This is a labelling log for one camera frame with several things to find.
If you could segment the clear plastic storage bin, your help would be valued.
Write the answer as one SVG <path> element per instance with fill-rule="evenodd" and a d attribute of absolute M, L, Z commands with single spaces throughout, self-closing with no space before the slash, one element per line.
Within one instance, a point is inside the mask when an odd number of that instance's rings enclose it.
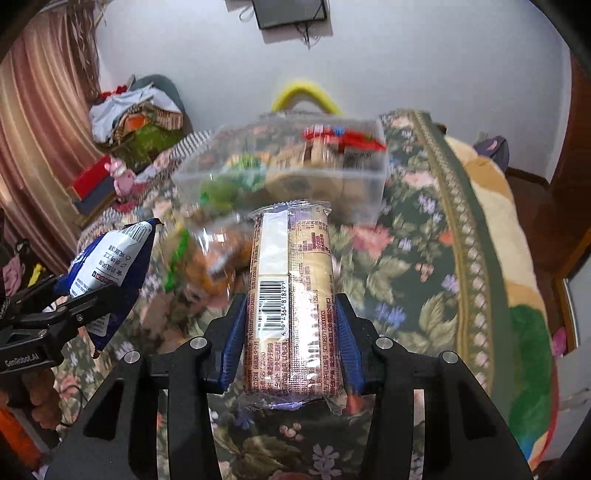
<path fill-rule="evenodd" d="M 380 121 L 287 112 L 216 131 L 172 180 L 215 213 L 308 200 L 329 203 L 337 223 L 373 225 L 387 177 Z"/>

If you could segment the yellow foam tube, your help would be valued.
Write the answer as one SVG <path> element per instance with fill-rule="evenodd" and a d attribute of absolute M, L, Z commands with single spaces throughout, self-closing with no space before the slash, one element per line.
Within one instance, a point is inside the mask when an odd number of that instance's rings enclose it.
<path fill-rule="evenodd" d="M 327 114 L 341 115 L 342 110 L 339 109 L 332 97 L 329 96 L 325 89 L 314 82 L 295 80 L 287 84 L 280 94 L 273 100 L 270 110 L 273 112 L 287 111 L 294 107 L 295 104 L 301 100 L 307 100 L 314 103 Z"/>

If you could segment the red box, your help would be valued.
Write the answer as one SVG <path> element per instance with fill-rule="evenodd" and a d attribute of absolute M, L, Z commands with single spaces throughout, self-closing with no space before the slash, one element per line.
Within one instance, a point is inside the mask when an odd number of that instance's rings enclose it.
<path fill-rule="evenodd" d="M 69 195 L 73 201 L 85 199 L 95 187 L 97 187 L 109 173 L 111 157 L 108 154 L 103 155 L 99 160 L 84 170 L 69 187 Z"/>

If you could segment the red snack bag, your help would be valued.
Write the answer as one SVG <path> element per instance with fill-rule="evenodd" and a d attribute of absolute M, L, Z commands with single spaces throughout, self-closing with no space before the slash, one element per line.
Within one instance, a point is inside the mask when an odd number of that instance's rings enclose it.
<path fill-rule="evenodd" d="M 339 153 L 346 149 L 369 152 L 385 152 L 386 145 L 376 137 L 342 126 L 313 125 L 303 132 L 304 140 L 320 139 L 322 143 L 335 146 Z"/>

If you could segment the patchwork checkered quilt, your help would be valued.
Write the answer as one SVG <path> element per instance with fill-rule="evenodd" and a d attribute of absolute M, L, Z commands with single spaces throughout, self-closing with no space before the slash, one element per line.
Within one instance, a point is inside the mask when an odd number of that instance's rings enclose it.
<path fill-rule="evenodd" d="M 191 132 L 174 146 L 161 152 L 137 175 L 129 195 L 115 198 L 107 207 L 99 210 L 99 214 L 88 226 L 82 228 L 77 251 L 81 251 L 103 233 L 140 219 L 144 215 L 143 205 L 146 199 L 154 199 L 161 188 L 170 186 L 172 173 L 185 159 L 204 148 L 212 134 L 212 130 Z"/>

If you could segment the striped pink curtain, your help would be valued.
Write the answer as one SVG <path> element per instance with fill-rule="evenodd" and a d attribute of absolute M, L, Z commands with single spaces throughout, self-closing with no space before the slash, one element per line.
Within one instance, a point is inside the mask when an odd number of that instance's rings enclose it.
<path fill-rule="evenodd" d="M 1 206 L 54 273 L 79 238 L 68 193 L 100 157 L 88 110 L 99 92 L 91 7 L 35 15 L 1 62 Z"/>

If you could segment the grey backpack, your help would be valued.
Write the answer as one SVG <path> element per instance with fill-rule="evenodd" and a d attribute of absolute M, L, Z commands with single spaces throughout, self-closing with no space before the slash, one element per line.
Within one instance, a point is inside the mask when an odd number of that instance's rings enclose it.
<path fill-rule="evenodd" d="M 503 172 L 506 172 L 510 162 L 510 150 L 507 140 L 502 136 L 495 136 L 479 141 L 474 145 L 480 156 L 490 158 Z"/>

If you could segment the small dark wall monitor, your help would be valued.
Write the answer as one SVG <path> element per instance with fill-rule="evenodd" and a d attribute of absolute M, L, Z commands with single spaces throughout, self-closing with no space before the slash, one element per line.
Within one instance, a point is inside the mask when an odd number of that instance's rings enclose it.
<path fill-rule="evenodd" d="M 324 0 L 253 0 L 252 7 L 260 30 L 325 21 L 328 17 Z"/>

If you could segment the floral green bedspread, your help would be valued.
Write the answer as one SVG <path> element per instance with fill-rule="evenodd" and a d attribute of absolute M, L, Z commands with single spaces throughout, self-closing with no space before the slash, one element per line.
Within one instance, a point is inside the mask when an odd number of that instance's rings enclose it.
<path fill-rule="evenodd" d="M 452 146 L 429 114 L 399 110 L 381 117 L 388 177 L 375 226 L 332 221 L 335 286 L 360 317 L 415 353 L 456 347 L 485 390 L 508 411 L 513 392 L 496 366 L 490 326 L 509 319 L 507 289 L 485 211 L 464 163 L 473 151 Z M 100 353 L 80 333 L 56 371 L 65 424 L 123 355 L 166 353 L 202 333 L 228 310 L 228 298 L 168 294 L 166 254 L 155 245 L 139 298 Z M 352 479 L 373 415 L 372 397 L 342 396 L 294 411 L 249 407 L 243 385 L 209 400 L 216 454 L 225 479 Z"/>

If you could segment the pink plush toy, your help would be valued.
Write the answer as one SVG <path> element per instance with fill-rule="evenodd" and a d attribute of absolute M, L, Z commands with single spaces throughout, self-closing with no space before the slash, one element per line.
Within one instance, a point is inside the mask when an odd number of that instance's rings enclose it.
<path fill-rule="evenodd" d="M 116 195 L 120 198 L 128 196 L 135 182 L 135 173 L 126 166 L 124 161 L 115 157 L 110 157 L 104 168 L 113 180 Z"/>

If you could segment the biscuit pack with barcode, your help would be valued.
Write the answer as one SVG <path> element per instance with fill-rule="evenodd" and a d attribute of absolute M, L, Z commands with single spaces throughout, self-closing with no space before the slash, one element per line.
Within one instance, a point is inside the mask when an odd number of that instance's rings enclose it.
<path fill-rule="evenodd" d="M 243 354 L 250 408 L 297 410 L 342 392 L 327 202 L 295 200 L 252 213 Z"/>

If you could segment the clear bag green zip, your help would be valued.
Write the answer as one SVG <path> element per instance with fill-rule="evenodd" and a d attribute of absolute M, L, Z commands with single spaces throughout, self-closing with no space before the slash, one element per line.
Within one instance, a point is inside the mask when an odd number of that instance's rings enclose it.
<path fill-rule="evenodd" d="M 249 269 L 252 225 L 237 213 L 207 222 L 189 217 L 160 242 L 163 289 L 197 299 L 228 298 Z"/>

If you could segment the blue white snack bag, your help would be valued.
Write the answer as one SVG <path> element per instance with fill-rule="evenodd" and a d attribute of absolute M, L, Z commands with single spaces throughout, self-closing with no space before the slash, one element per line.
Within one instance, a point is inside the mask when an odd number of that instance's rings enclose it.
<path fill-rule="evenodd" d="M 105 349 L 138 299 L 161 224 L 157 218 L 111 230 L 78 254 L 69 272 L 57 280 L 54 292 L 71 298 L 114 285 L 115 309 L 86 325 L 97 352 Z"/>

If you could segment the bread snack pack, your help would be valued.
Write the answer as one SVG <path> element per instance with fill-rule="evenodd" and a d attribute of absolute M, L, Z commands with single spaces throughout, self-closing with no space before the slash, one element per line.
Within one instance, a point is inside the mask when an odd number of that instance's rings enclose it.
<path fill-rule="evenodd" d="M 344 156 L 320 139 L 284 148 L 270 157 L 264 190 L 276 201 L 335 200 L 342 193 Z"/>

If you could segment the green peas snack bag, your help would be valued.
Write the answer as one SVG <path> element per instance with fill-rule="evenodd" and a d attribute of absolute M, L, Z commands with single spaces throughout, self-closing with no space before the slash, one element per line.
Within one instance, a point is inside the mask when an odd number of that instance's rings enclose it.
<path fill-rule="evenodd" d="M 256 192 L 266 185 L 266 171 L 270 159 L 262 153 L 239 153 L 232 155 L 224 166 L 233 183 L 242 191 Z"/>

